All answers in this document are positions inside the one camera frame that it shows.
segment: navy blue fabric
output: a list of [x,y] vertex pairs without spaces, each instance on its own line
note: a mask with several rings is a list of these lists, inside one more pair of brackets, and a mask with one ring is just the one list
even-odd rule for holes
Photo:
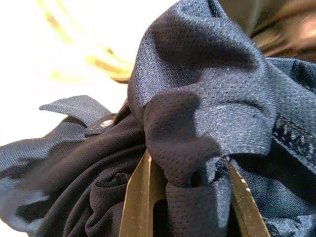
[[[87,100],[84,119],[80,105],[71,113],[82,122],[52,133],[72,134],[75,146],[0,148],[0,217],[35,237],[117,237],[127,180],[147,148],[167,178],[167,236],[227,235],[229,156],[272,236],[314,237],[315,74],[315,64],[264,58],[217,1],[182,0],[146,31],[111,126],[99,128],[109,116]],[[43,162],[14,179],[24,154]]]
[[[108,110],[89,96],[76,96],[41,106],[42,110],[68,115],[53,131],[42,138],[28,139],[0,148],[0,218],[12,228],[28,233],[38,229],[43,217],[61,194],[49,169],[62,161],[86,140],[86,127],[108,114]],[[18,188],[27,175],[42,174],[41,182],[56,185],[50,193],[42,189]],[[40,177],[33,176],[29,184]]]

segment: dark blue cloth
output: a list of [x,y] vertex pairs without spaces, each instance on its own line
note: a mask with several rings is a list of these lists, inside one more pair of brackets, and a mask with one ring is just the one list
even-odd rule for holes
[[[217,1],[182,0],[146,31],[115,117],[88,98],[58,101],[46,108],[71,117],[54,136],[0,148],[0,217],[35,237],[117,237],[147,148],[167,178],[168,236],[226,236],[229,156],[272,236],[313,237],[315,75],[315,64],[264,58]],[[24,170],[25,157],[41,162]]]

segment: metal snap button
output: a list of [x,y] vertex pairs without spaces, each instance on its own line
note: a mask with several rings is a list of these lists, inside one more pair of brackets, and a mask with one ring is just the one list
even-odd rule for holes
[[103,121],[101,124],[100,124],[100,126],[101,127],[108,127],[108,126],[110,126],[112,123],[113,123],[113,119],[109,119],[109,120],[105,120],[105,121]]

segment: stitched seam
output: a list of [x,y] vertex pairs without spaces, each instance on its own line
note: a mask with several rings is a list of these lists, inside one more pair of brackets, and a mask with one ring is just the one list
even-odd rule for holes
[[308,163],[306,166],[309,167],[309,168],[312,168],[314,170],[316,170],[316,165],[311,161],[311,160],[308,160],[307,158],[305,157],[302,157],[302,155],[293,150],[292,147],[288,146],[287,144],[285,144],[284,142],[282,142],[280,139],[278,139],[276,136],[274,136],[274,139],[276,139],[278,142],[282,143],[284,146],[286,146],[288,149],[290,149],[291,151],[293,151],[296,155],[298,155],[300,157],[300,159],[303,159],[306,163]]
[[[281,142],[288,149],[293,151],[295,154],[299,156],[304,156],[305,160],[315,165],[315,137],[281,115],[279,115],[276,119],[276,123],[278,123],[278,121],[284,121],[284,124],[281,124],[280,126],[275,126],[274,138]],[[294,131],[298,131],[299,136],[294,134],[294,138],[292,138]]]
[[284,116],[279,115],[279,117],[280,117],[280,119],[283,119],[285,122],[289,123],[293,128],[295,128],[296,130],[300,130],[301,132],[303,132],[305,135],[309,136],[313,141],[316,142],[316,136],[310,134],[305,129],[303,129],[302,127],[298,126],[297,124],[295,124],[294,122],[290,121],[289,119],[285,118]]

